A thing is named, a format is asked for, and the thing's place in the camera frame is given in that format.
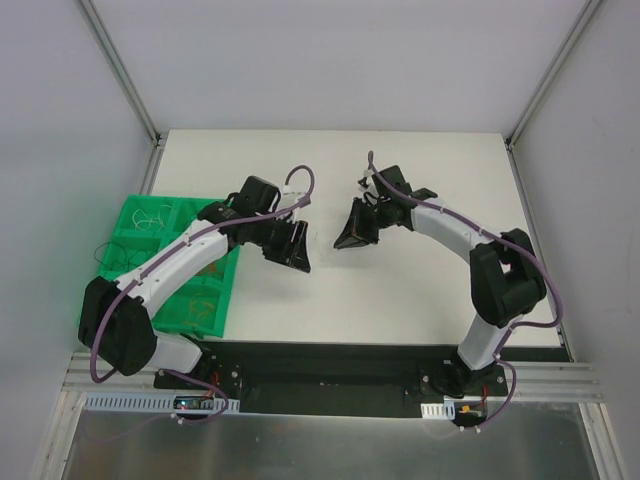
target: black mounting plate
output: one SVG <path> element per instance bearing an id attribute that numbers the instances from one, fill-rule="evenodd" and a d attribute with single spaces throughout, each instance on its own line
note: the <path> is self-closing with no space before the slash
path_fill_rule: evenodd
<path id="1" fill-rule="evenodd" d="M 422 403 L 441 403 L 429 387 L 456 350 L 454 345 L 344 345 L 246 343 L 206 344 L 220 388 L 240 400 L 246 413 L 420 418 Z M 563 348 L 505 348 L 502 358 L 569 361 Z M 504 372 L 496 367 L 468 395 L 507 395 Z M 194 389 L 170 375 L 156 375 L 158 389 Z"/>

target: reflective metal floor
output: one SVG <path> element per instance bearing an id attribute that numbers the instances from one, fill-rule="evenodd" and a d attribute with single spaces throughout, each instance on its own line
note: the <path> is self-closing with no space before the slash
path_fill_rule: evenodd
<path id="1" fill-rule="evenodd" d="M 108 437 L 148 415 L 84 412 Z M 76 433 L 65 479 L 390 480 L 598 478 L 576 405 L 513 404 L 480 435 L 448 422 L 227 415 L 161 419 L 119 441 Z"/>

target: white table surface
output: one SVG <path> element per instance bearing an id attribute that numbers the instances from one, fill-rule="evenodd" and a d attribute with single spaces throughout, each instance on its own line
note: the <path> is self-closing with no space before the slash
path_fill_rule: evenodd
<path id="1" fill-rule="evenodd" d="M 474 315 L 469 267 L 434 240 L 403 228 L 380 243 L 336 251 L 356 180 L 369 150 L 376 165 L 398 164 L 414 189 L 427 187 L 448 205 L 500 230 L 527 229 L 499 134 L 172 130 L 154 195 L 226 197 L 249 175 L 282 185 L 299 163 L 316 173 L 307 275 L 242 248 L 225 338 L 245 341 L 454 344 Z M 306 175 L 294 177 L 304 188 Z M 551 320 L 549 303 L 527 317 Z M 558 346 L 554 329 L 522 329 L 509 345 Z"/>

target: white wall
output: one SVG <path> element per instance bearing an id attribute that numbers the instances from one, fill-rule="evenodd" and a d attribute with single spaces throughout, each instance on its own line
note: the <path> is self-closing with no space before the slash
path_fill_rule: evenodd
<path id="1" fill-rule="evenodd" d="M 593 361 L 640 478 L 640 2 L 606 2 L 516 162 L 579 360 Z"/>
<path id="2" fill-rule="evenodd" d="M 585 0 L 96 0 L 159 128 L 510 133 Z"/>
<path id="3" fill-rule="evenodd" d="M 0 65 L 0 477 L 23 480 L 150 144 L 74 2 L 1 2 Z"/>

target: robotic arm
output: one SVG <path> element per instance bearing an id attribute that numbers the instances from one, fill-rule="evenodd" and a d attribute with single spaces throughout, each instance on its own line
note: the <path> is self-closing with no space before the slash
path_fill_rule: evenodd
<path id="1" fill-rule="evenodd" d="M 544 280 L 522 255 L 481 235 L 461 221 L 461 215 L 455 211 L 451 215 L 450 208 L 447 207 L 445 213 L 444 202 L 436 193 L 426 188 L 414 191 L 398 166 L 381 170 L 379 174 L 386 182 L 376 175 L 372 176 L 371 184 L 370 173 L 358 182 L 364 191 L 363 197 L 354 198 L 349 219 L 334 248 L 376 244 L 381 229 L 397 225 L 435 239 L 469 264 L 476 315 L 451 361 L 443 364 L 436 378 L 429 382 L 443 395 L 462 398 L 469 386 L 477 384 L 495 368 L 494 353 L 501 348 L 509 326 L 531 312 L 545 297 Z M 409 197 L 428 200 L 434 208 L 398 196 L 389 185 Z M 501 235 L 490 233 L 533 254 L 529 237 L 522 230 L 514 229 Z"/>
<path id="2" fill-rule="evenodd" d="M 133 375 L 145 366 L 183 373 L 208 370 L 199 365 L 209 359 L 195 341 L 157 332 L 151 319 L 193 275 L 245 243 L 261 247 L 267 260 L 311 271 L 308 224 L 295 221 L 294 216 L 310 203 L 314 179 L 308 167 L 298 168 L 311 175 L 309 191 L 301 197 L 287 185 L 283 195 L 275 185 L 249 177 L 240 192 L 231 194 L 228 201 L 206 206 L 180 237 L 145 264 L 114 282 L 102 277 L 91 281 L 85 290 L 78 338 L 92 348 L 92 362 L 99 355 L 114 367 L 112 372 L 123 375 Z M 276 212 L 284 203 L 291 205 Z M 102 378 L 94 375 L 94 381 L 104 381 L 111 373 Z"/>

